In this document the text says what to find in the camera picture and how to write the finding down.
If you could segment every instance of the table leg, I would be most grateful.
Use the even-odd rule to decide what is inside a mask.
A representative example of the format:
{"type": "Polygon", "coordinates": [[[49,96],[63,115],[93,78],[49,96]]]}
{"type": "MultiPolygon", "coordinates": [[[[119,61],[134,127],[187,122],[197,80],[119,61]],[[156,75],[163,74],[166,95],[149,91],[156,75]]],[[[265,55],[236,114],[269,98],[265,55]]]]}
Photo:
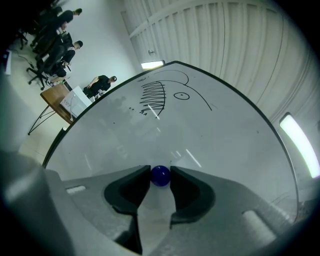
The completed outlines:
{"type": "Polygon", "coordinates": [[[50,113],[47,113],[47,114],[44,114],[46,112],[46,110],[49,108],[49,106],[47,106],[44,111],[42,111],[42,113],[39,115],[39,117],[37,118],[37,120],[35,120],[34,124],[32,125],[30,131],[28,132],[28,135],[30,135],[30,133],[32,131],[34,131],[39,125],[41,125],[44,121],[46,121],[48,118],[50,118],[51,116],[53,116],[56,112],[54,111],[51,111],[50,113],[54,112],[52,115],[50,115],[49,117],[47,117],[46,119],[44,119],[41,123],[39,123],[36,127],[34,127],[37,123],[37,121],[42,118],[43,116],[47,115],[47,114],[50,114],[50,113]]]}

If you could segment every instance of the whiteboard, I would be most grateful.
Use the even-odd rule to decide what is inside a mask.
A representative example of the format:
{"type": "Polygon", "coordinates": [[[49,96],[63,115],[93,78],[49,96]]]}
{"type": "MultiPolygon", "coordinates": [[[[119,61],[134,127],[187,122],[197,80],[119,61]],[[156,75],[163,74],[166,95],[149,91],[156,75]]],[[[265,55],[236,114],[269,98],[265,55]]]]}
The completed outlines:
{"type": "Polygon", "coordinates": [[[46,168],[70,180],[138,165],[193,169],[297,207],[292,164],[267,118],[231,85],[178,61],[94,102],[69,127],[46,168]]]}

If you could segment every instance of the white box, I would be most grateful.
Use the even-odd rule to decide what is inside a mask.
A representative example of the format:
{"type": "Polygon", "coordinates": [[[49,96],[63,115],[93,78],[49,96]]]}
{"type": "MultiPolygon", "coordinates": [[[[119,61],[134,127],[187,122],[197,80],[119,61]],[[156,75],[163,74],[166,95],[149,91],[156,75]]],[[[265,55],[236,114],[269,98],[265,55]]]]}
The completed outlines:
{"type": "Polygon", "coordinates": [[[88,99],[81,88],[77,86],[65,96],[60,104],[69,113],[72,110],[72,116],[77,118],[91,103],[91,100],[88,99]]]}

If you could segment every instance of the ceiling light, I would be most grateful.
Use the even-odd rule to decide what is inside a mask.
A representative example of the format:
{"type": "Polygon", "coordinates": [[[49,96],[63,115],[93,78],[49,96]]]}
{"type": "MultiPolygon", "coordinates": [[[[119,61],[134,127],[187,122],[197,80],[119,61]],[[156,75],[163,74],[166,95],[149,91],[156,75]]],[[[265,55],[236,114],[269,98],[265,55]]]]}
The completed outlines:
{"type": "Polygon", "coordinates": [[[141,63],[141,66],[144,70],[149,70],[149,69],[154,69],[156,67],[162,66],[163,64],[165,64],[165,62],[161,60],[161,61],[151,61],[151,62],[141,63]]]}
{"type": "Polygon", "coordinates": [[[311,177],[316,178],[320,176],[320,166],[316,153],[305,133],[289,113],[285,114],[282,120],[280,120],[280,127],[298,148],[309,169],[311,177]]]}

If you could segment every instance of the blue ball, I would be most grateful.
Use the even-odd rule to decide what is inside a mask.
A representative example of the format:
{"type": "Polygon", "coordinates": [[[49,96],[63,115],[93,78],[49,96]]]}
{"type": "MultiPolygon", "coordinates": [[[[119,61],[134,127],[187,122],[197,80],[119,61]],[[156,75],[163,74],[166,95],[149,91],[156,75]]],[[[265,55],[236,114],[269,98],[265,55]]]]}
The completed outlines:
{"type": "Polygon", "coordinates": [[[158,165],[151,170],[151,182],[158,186],[163,187],[170,181],[170,171],[163,165],[158,165]]]}

